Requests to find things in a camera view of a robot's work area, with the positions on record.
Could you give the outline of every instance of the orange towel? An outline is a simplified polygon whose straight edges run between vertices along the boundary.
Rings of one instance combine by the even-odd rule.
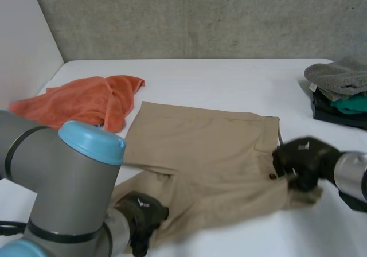
[[[79,79],[14,102],[9,110],[57,129],[66,121],[77,120],[104,124],[106,130],[116,133],[134,107],[134,94],[144,85],[144,80],[124,75]]]

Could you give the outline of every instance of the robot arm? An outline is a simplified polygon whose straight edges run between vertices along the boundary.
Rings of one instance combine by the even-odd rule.
[[[319,178],[334,184],[351,209],[367,212],[367,154],[340,152],[312,137],[296,139],[273,152],[273,163],[279,176],[295,174],[290,183],[308,192]]]
[[[80,122],[57,131],[7,111],[0,136],[0,176],[37,193],[23,238],[0,248],[1,257],[112,257],[128,244],[146,255],[168,209],[138,192],[108,209],[122,138]]]

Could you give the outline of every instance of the gray wall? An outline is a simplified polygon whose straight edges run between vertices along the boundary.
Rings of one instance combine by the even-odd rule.
[[[367,0],[38,0],[65,61],[367,54]]]

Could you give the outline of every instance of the white tabletop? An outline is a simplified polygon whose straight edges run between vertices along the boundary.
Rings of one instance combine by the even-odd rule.
[[[122,137],[145,100],[279,116],[284,141],[312,135],[341,150],[366,151],[365,131],[312,118],[311,91],[303,72],[309,65],[328,62],[323,59],[73,61],[65,64],[46,87],[91,76],[133,75],[145,79],[146,86],[135,95],[135,108],[126,119]],[[138,172],[121,168],[117,184]],[[279,211],[226,228],[200,231],[186,240],[152,250],[149,256],[366,256],[367,215],[351,211],[332,185],[326,182],[321,185],[324,195],[313,208]],[[1,181],[0,220],[27,221],[35,196],[20,186]],[[11,239],[14,237],[0,237],[0,246]]]

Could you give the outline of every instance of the khaki pants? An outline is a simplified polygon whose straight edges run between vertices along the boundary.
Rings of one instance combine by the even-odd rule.
[[[118,185],[112,204],[130,191],[169,207],[151,247],[199,229],[220,227],[321,196],[289,190],[277,178],[272,151],[279,118],[143,102],[127,136],[124,163],[145,171]]]

